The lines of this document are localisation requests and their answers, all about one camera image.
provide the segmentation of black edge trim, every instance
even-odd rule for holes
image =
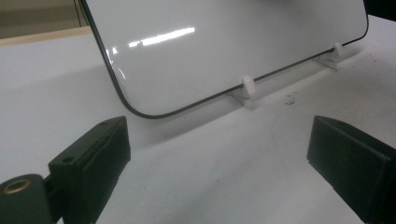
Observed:
[[[223,95],[223,94],[225,94],[225,93],[228,93],[228,92],[231,92],[231,91],[234,91],[234,90],[237,90],[237,89],[243,87],[242,84],[241,84],[241,85],[238,85],[238,86],[235,86],[235,87],[232,87],[232,88],[230,88],[230,89],[228,89],[228,90],[226,90],[226,91],[221,91],[221,92],[219,92],[219,93],[217,93],[217,94],[215,94],[215,95],[209,96],[209,97],[207,97],[207,98],[205,98],[205,99],[203,99],[203,100],[200,100],[200,101],[198,101],[198,102],[196,102],[196,103],[193,103],[193,104],[191,104],[191,105],[184,106],[184,107],[182,107],[182,108],[180,108],[180,109],[178,109],[178,110],[175,110],[175,111],[170,112],[170,113],[162,114],[162,115],[147,115],[147,114],[143,114],[143,113],[137,111],[136,109],[134,109],[134,108],[128,103],[128,101],[126,100],[125,96],[124,96],[123,93],[122,93],[122,90],[121,90],[121,88],[120,88],[120,84],[119,84],[119,82],[117,81],[117,77],[116,77],[116,75],[114,74],[113,68],[112,68],[112,66],[111,66],[111,64],[110,64],[110,60],[107,58],[105,46],[104,46],[104,44],[103,44],[103,42],[102,42],[102,38],[101,38],[100,35],[99,35],[98,29],[97,29],[97,27],[96,27],[96,24],[95,24],[95,22],[94,22],[94,20],[93,20],[91,11],[90,11],[90,9],[89,9],[89,7],[88,7],[88,4],[87,4],[87,0],[81,0],[81,3],[82,3],[82,7],[84,8],[85,14],[87,15],[88,22],[90,23],[90,26],[91,26],[91,29],[92,29],[92,32],[93,32],[93,36],[95,37],[96,43],[97,43],[97,45],[98,45],[98,47],[99,47],[99,49],[100,49],[100,51],[101,51],[103,60],[105,61],[105,64],[106,64],[107,71],[108,71],[108,73],[110,74],[111,80],[112,80],[113,85],[114,85],[114,87],[115,87],[115,89],[116,89],[116,91],[117,91],[117,94],[118,94],[118,96],[120,97],[122,103],[125,105],[125,107],[126,107],[129,111],[131,111],[132,113],[136,114],[137,116],[142,117],[142,118],[144,118],[144,119],[164,119],[164,118],[168,118],[168,117],[171,117],[171,116],[173,116],[173,115],[175,115],[175,114],[181,113],[181,112],[183,112],[183,111],[185,111],[185,110],[191,109],[191,108],[193,108],[193,107],[195,107],[195,106],[197,106],[197,105],[200,105],[200,104],[202,104],[202,103],[204,103],[204,102],[213,100],[213,99],[215,99],[215,98],[217,98],[217,97],[219,97],[219,96],[221,96],[221,95]],[[367,14],[367,9],[366,9],[366,5],[365,5],[365,4],[364,4],[364,10],[366,11],[366,18],[367,18],[367,29],[366,29],[366,32],[364,33],[364,35],[363,35],[362,37],[359,37],[359,38],[357,38],[357,39],[355,39],[355,40],[346,42],[345,44],[343,44],[343,46],[348,45],[348,44],[351,44],[351,43],[356,42],[356,41],[359,41],[359,40],[363,39],[363,38],[367,35],[368,30],[369,30],[369,17],[368,17],[368,14]],[[278,69],[278,70],[275,70],[275,71],[273,71],[273,72],[271,72],[271,73],[265,74],[265,75],[263,75],[263,76],[261,76],[261,77],[256,77],[256,78],[254,78],[254,80],[255,80],[255,81],[258,81],[258,80],[264,79],[264,78],[266,78],[266,77],[270,77],[270,76],[272,76],[272,75],[274,75],[274,74],[276,74],[276,73],[279,73],[279,72],[284,71],[284,70],[286,70],[286,69],[288,69],[288,68],[291,68],[291,67],[293,67],[293,66],[295,66],[295,65],[297,65],[297,64],[299,64],[299,63],[304,63],[304,62],[306,62],[306,61],[312,60],[312,59],[318,57],[318,56],[321,55],[321,54],[328,53],[328,52],[332,52],[333,50],[334,50],[334,49],[325,50],[325,51],[323,51],[323,52],[321,52],[321,53],[319,53],[319,54],[317,54],[317,55],[314,55],[314,56],[309,57],[309,58],[307,58],[307,59],[301,60],[301,61],[299,61],[299,62],[297,62],[297,63],[290,64],[290,65],[288,65],[288,66],[285,66],[285,67],[283,67],[283,68],[280,68],[280,69]]]

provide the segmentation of white table surface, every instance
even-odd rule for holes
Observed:
[[[132,160],[98,223],[362,223],[305,156],[315,115],[396,147],[396,23],[369,19],[338,71],[304,63],[261,82],[253,109],[225,95],[160,120],[124,108],[92,35],[0,48],[0,180],[48,175],[124,115]]]

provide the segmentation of white panel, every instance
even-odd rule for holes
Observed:
[[[150,116],[357,40],[368,26],[361,0],[87,3],[123,95]]]

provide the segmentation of wooden edge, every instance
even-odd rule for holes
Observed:
[[[84,27],[78,27],[78,28],[69,29],[69,30],[55,31],[55,32],[49,32],[49,33],[44,33],[44,34],[38,34],[38,35],[17,36],[17,37],[11,37],[11,38],[6,38],[6,39],[0,39],[0,47],[33,43],[33,42],[38,42],[38,41],[58,39],[58,38],[64,38],[64,37],[69,37],[69,36],[75,36],[75,35],[88,35],[91,33],[92,33],[91,27],[84,26]]]

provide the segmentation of white plastic clip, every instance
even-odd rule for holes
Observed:
[[[244,107],[251,108],[257,98],[256,83],[253,77],[246,76],[242,78],[242,85],[242,89],[232,91],[231,96]]]
[[[332,69],[338,69],[337,60],[341,59],[343,55],[344,47],[342,44],[337,42],[334,44],[333,52],[322,54],[315,58],[314,61],[322,63]]]

